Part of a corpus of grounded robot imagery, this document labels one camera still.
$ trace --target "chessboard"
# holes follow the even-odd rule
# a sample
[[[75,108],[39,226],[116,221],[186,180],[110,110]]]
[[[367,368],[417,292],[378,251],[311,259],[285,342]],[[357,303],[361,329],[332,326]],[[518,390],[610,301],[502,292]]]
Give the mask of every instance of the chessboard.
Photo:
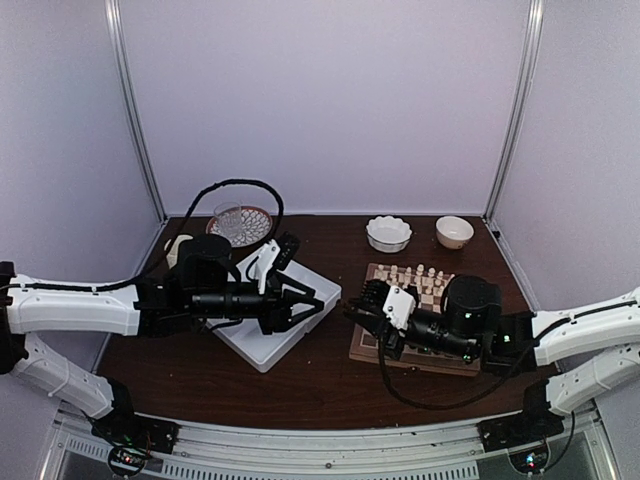
[[[370,263],[367,267],[365,282],[379,279],[392,286],[407,288],[414,285],[418,289],[420,302],[417,308],[440,312],[442,294],[454,277],[453,274],[425,268],[418,265],[398,267],[397,265],[379,265]],[[378,363],[378,341],[360,325],[355,326],[349,358],[369,363]],[[387,360],[387,365],[419,369],[427,372],[445,373],[449,375],[476,376],[480,372],[480,364],[476,360],[466,364],[461,358],[446,355],[429,349],[405,346],[400,360]]]

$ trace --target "glass cup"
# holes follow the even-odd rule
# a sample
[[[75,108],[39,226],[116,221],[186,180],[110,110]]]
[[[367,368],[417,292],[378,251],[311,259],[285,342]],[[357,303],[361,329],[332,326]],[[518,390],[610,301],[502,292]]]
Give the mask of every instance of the glass cup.
[[[242,207],[236,202],[226,202],[214,210],[223,237],[235,238],[242,233]]]

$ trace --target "plate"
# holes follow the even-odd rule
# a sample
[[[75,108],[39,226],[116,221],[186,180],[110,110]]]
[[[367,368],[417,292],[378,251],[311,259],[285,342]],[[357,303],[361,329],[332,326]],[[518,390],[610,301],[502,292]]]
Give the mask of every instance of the plate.
[[[227,237],[220,232],[216,217],[209,220],[207,224],[207,233],[214,233],[225,237],[231,242],[233,248],[248,247],[254,243],[258,243],[267,236],[271,230],[271,215],[258,207],[242,207],[242,233],[235,237]]]

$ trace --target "dark wooden tabletop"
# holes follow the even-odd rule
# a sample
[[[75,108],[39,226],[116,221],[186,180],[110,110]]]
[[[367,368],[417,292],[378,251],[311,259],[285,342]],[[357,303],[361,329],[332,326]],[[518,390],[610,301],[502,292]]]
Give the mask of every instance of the dark wooden tabletop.
[[[503,312],[527,304],[490,233],[479,218],[469,219],[476,235],[463,250],[450,251],[435,239],[435,218],[408,217],[414,231],[408,247],[395,255],[367,243],[367,217],[285,217],[287,230],[301,239],[295,260],[342,286],[342,298],[360,292],[370,262],[415,266],[424,263],[448,273],[474,274],[497,283]],[[185,233],[203,233],[207,219],[190,220]],[[152,258],[175,232],[172,219]],[[239,260],[251,250],[235,251]],[[159,268],[157,274],[163,273]],[[114,336],[99,373],[125,383],[136,410],[195,422],[280,429],[353,429],[420,425],[469,419],[520,409],[525,387],[552,368],[509,380],[489,397],[450,411],[424,411],[392,398],[377,365],[349,359],[353,324],[340,306],[301,340],[268,373],[261,374],[215,335],[185,333],[162,339]],[[431,403],[463,400],[496,381],[391,368],[395,386],[412,399]]]

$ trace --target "white bowl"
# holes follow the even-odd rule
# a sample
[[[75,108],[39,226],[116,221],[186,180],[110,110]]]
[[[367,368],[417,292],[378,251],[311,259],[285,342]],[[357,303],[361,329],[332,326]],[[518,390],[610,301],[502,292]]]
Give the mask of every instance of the white bowl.
[[[409,244],[411,226],[399,218],[376,217],[367,224],[369,245],[383,253],[396,253]]]
[[[440,217],[436,222],[436,237],[442,246],[459,250],[473,237],[473,227],[460,217]]]

